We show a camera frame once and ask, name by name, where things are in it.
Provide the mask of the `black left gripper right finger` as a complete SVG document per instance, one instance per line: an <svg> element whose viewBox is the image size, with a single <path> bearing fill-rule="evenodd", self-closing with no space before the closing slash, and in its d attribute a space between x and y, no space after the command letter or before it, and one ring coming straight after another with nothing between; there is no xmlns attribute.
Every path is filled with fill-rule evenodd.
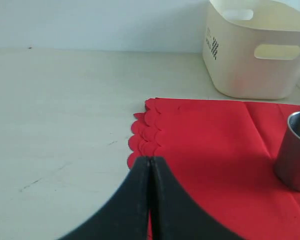
<svg viewBox="0 0 300 240"><path fill-rule="evenodd" d="M153 240L241 240L183 189L165 159L151 157L149 214Z"/></svg>

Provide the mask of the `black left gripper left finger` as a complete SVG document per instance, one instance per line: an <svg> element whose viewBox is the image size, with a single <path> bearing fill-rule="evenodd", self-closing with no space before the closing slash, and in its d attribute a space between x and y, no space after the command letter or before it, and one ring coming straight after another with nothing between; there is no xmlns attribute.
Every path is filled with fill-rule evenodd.
<svg viewBox="0 0 300 240"><path fill-rule="evenodd" d="M113 196L62 240L146 240L150 161L139 157Z"/></svg>

